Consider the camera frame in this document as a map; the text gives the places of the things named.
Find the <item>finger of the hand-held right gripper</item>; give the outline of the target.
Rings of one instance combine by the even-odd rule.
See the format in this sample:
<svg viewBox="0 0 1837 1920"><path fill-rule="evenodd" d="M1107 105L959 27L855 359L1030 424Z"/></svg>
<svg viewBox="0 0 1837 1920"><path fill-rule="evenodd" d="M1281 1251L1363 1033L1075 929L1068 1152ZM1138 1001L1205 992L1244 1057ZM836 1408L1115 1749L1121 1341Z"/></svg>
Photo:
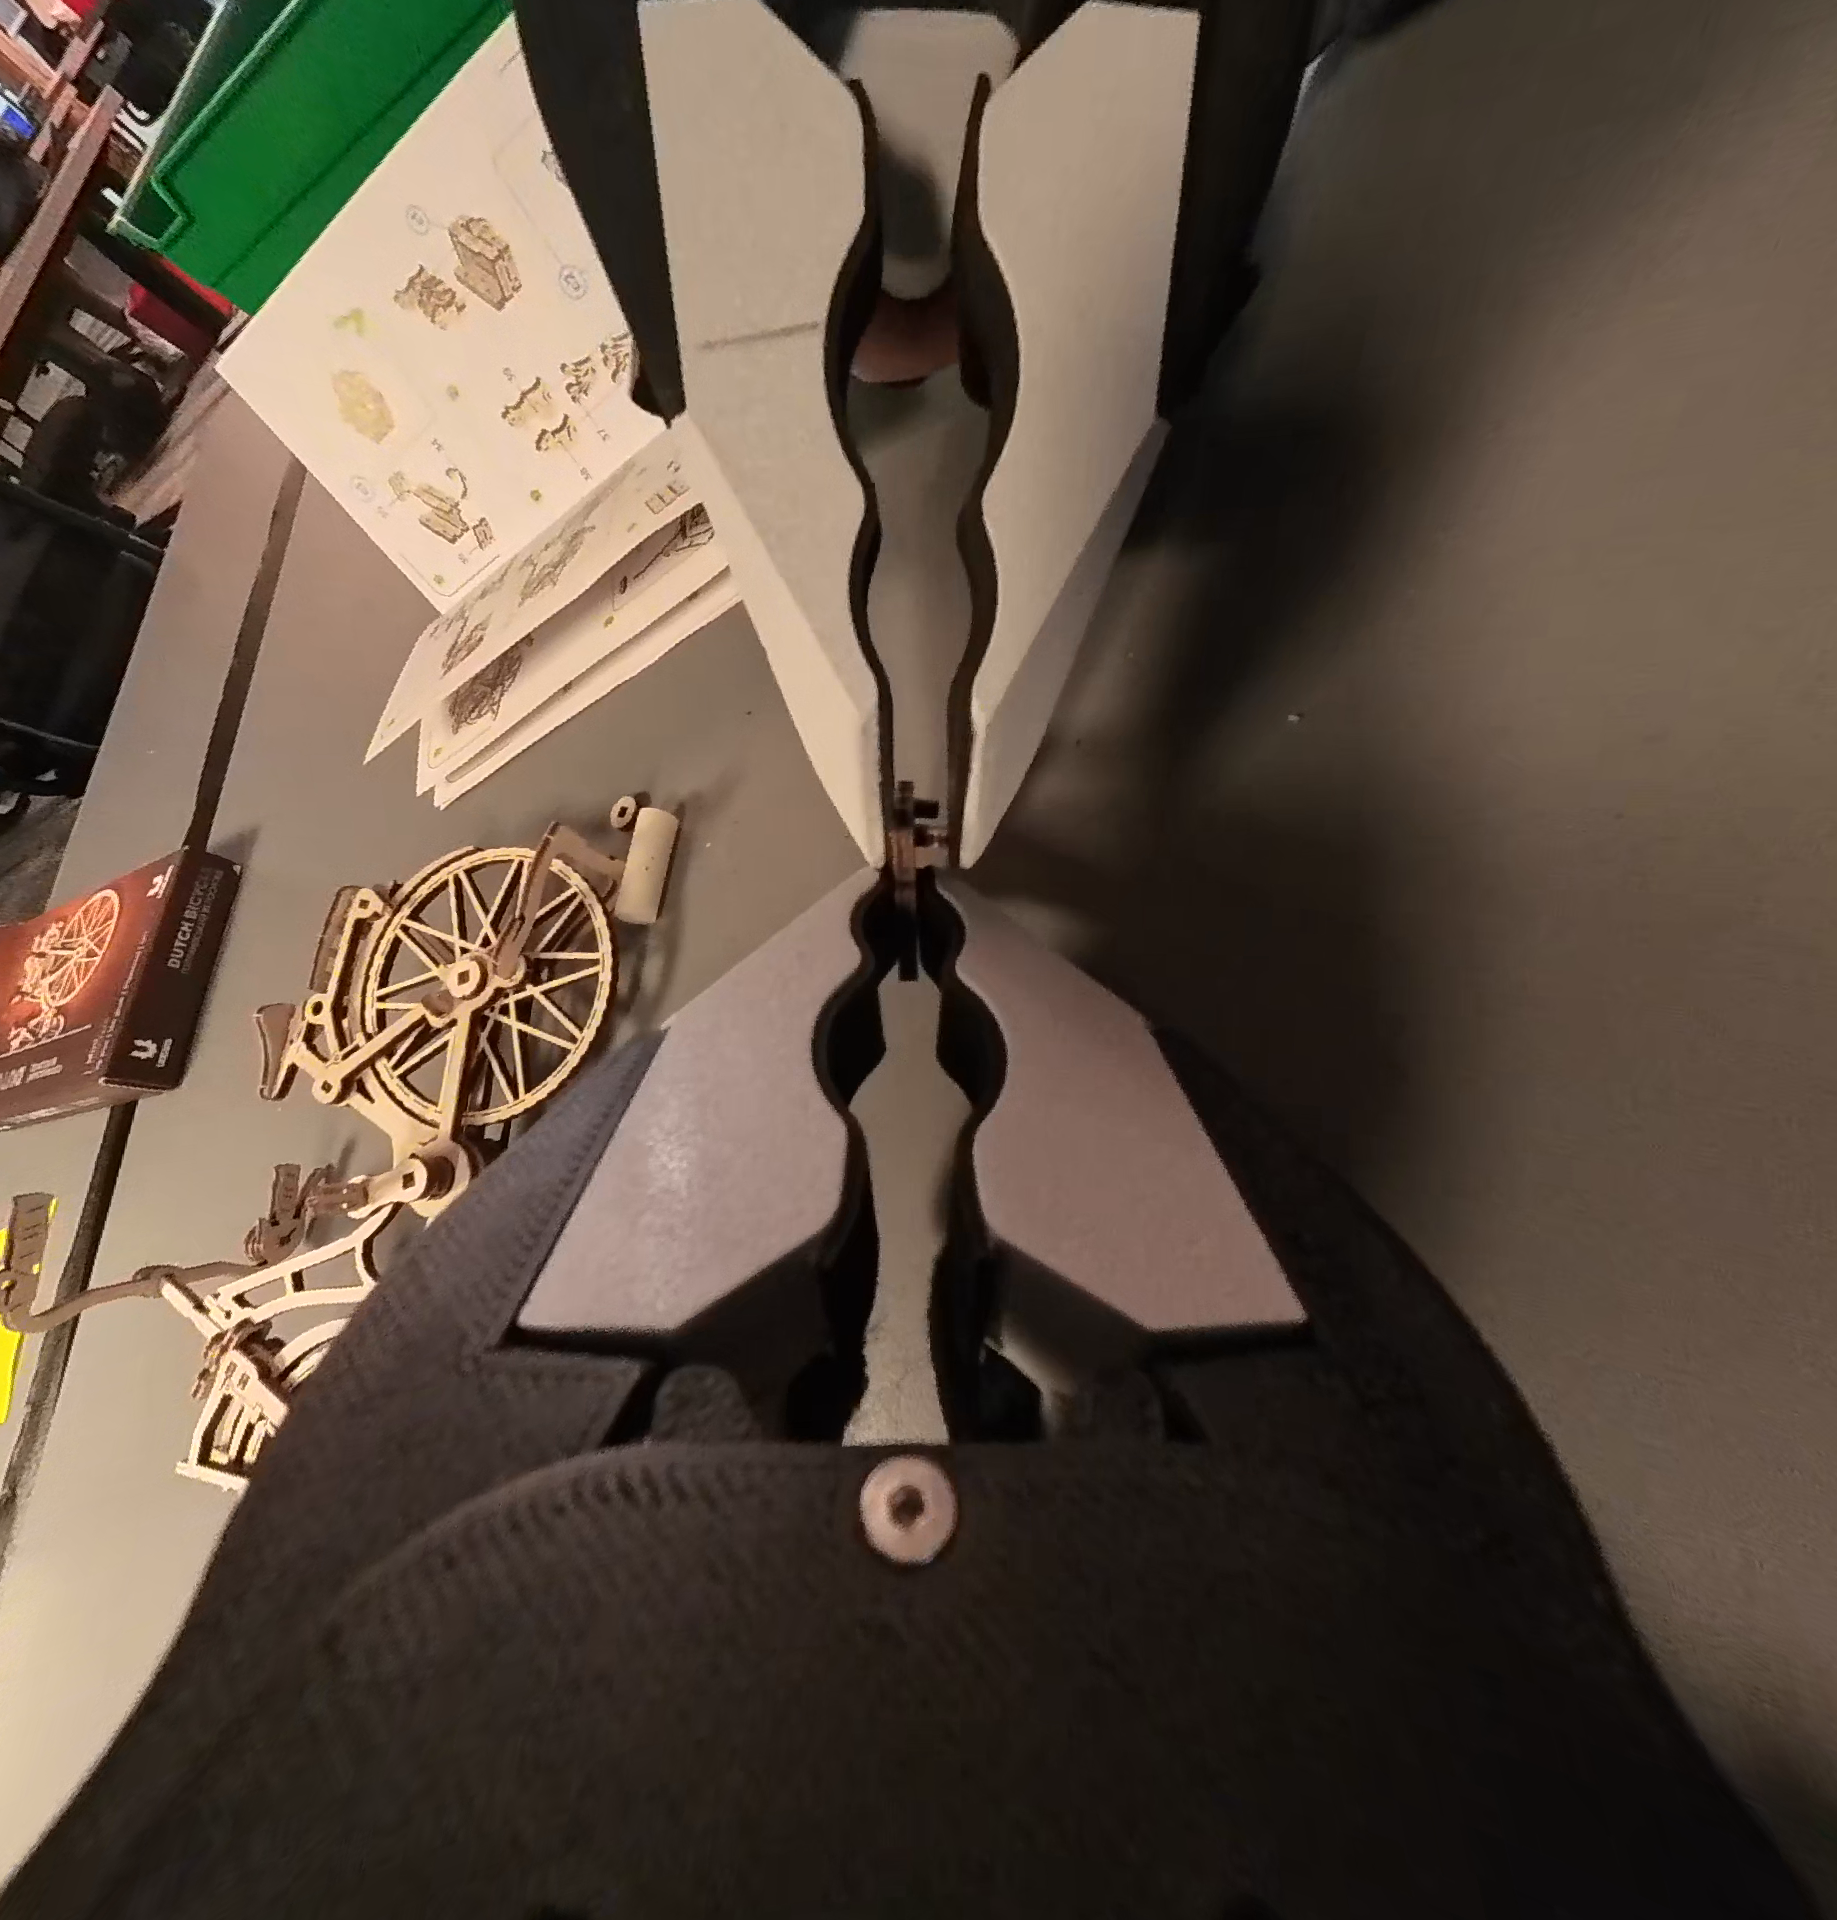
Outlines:
<svg viewBox="0 0 1837 1920"><path fill-rule="evenodd" d="M755 3L641 7L684 405L715 541L811 772L884 845L879 508L845 423L855 289L879 277L876 126Z"/></svg>
<svg viewBox="0 0 1837 1920"><path fill-rule="evenodd" d="M974 103L956 263L989 428L959 517L958 857L987 851L1027 781L1168 436L1196 48L1194 12L1081 5Z"/></svg>

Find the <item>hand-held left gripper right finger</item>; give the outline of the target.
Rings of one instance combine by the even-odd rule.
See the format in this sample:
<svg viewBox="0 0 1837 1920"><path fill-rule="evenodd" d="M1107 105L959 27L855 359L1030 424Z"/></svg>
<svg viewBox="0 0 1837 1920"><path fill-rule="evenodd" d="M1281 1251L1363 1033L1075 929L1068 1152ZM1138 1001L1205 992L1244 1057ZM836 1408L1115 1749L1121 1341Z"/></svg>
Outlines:
<svg viewBox="0 0 1837 1920"><path fill-rule="evenodd" d="M1078 1388L1302 1328L1148 1020L959 876L920 906L937 1063L968 1114L930 1283L942 1388Z"/></svg>

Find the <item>wooden shelf rack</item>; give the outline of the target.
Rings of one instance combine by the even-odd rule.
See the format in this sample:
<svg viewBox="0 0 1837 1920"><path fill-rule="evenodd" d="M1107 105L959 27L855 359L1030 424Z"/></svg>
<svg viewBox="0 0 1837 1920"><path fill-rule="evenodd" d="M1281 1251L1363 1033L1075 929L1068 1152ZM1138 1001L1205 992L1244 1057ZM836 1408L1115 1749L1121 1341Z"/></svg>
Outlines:
<svg viewBox="0 0 1837 1920"><path fill-rule="evenodd" d="M0 27L0 86L32 95L38 105L30 158L40 197L27 228L0 269L0 438L37 369L58 272L89 197L112 171L109 149L120 114L120 92L107 86L93 103L80 96L92 61L105 50L109 5L26 5L65 37L60 61L38 51Z"/></svg>

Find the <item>small dark wooden part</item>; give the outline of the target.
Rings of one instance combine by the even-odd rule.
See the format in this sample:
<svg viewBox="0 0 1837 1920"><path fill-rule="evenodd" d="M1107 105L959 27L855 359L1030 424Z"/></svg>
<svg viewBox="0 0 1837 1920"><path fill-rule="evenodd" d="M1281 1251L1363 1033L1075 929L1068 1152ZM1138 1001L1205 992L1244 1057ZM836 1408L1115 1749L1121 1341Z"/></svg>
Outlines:
<svg viewBox="0 0 1837 1920"><path fill-rule="evenodd" d="M884 863L889 888L889 965L899 982L920 975L923 876L952 851L942 803L921 798L913 781L894 781L884 813Z"/></svg>

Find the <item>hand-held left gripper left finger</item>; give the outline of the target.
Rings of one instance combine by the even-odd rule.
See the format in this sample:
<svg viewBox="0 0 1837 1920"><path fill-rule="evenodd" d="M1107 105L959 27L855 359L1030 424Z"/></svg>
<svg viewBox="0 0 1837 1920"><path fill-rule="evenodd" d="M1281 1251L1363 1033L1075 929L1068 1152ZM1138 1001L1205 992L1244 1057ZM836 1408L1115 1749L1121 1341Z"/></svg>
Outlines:
<svg viewBox="0 0 1837 1920"><path fill-rule="evenodd" d="M880 873L860 871L653 1035L515 1328L847 1341L880 1067Z"/></svg>

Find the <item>white instruction booklet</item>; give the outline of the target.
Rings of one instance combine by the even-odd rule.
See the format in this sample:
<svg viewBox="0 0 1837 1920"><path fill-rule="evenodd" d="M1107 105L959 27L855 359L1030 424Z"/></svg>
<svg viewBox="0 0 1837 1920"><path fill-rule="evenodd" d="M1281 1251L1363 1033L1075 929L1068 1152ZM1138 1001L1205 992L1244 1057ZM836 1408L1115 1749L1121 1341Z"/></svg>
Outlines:
<svg viewBox="0 0 1837 1920"><path fill-rule="evenodd" d="M446 808L737 607L500 27L224 357L423 600L367 761Z"/></svg>

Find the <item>brown model kit box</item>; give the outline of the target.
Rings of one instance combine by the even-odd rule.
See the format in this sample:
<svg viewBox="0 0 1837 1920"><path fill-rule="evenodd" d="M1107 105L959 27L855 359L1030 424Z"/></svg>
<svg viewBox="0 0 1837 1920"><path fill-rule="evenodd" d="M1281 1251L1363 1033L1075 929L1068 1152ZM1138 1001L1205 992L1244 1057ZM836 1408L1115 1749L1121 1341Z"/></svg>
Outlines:
<svg viewBox="0 0 1837 1920"><path fill-rule="evenodd" d="M182 1084L237 888L182 848L0 927L0 1131Z"/></svg>

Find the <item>wooden bicycle model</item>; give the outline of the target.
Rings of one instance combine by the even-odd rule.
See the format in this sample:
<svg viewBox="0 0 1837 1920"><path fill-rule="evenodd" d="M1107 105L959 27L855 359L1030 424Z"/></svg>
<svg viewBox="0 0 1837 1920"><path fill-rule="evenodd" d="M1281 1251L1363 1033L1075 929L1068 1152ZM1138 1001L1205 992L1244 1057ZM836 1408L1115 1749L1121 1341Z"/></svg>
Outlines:
<svg viewBox="0 0 1837 1920"><path fill-rule="evenodd" d="M390 1162L279 1162L235 1260L150 1262L75 1298L43 1293L52 1201L22 1193L0 1228L0 1331L164 1307L198 1343L178 1474L243 1492L376 1290L385 1239L450 1212L593 1055L614 988L618 876L618 857L552 825L532 847L463 847L398 883L341 888L307 992L252 1017L258 1099L301 1093L356 1116Z"/></svg>

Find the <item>green plastic bin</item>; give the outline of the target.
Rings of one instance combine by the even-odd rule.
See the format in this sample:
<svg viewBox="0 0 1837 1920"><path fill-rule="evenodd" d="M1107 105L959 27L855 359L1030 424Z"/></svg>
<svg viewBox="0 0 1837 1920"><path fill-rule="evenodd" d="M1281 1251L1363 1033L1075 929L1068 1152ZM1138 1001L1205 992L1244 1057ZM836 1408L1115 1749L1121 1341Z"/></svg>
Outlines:
<svg viewBox="0 0 1837 1920"><path fill-rule="evenodd" d="M255 314L510 13L216 5L113 232Z"/></svg>

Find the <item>person's right hand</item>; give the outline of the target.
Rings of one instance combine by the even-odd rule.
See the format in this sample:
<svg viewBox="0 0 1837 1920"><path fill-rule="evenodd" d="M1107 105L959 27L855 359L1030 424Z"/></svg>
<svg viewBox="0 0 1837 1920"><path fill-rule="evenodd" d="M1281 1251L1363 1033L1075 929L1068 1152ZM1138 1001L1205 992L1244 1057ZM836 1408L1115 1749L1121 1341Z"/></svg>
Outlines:
<svg viewBox="0 0 1837 1920"><path fill-rule="evenodd" d="M920 299L879 293L857 338L850 375L870 387L909 388L958 360L958 317L952 284Z"/></svg>

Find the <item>small white cylinder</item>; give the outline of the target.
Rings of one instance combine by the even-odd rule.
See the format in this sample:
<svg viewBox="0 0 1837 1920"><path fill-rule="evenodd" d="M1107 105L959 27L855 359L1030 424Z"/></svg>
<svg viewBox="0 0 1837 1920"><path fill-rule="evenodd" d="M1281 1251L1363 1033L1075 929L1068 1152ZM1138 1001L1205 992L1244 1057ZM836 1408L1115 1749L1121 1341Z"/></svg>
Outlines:
<svg viewBox="0 0 1837 1920"><path fill-rule="evenodd" d="M651 803L637 803L629 821L623 815L625 808L616 801L612 827L625 838L625 851L611 913L618 927L650 929L665 906L682 821L674 813Z"/></svg>

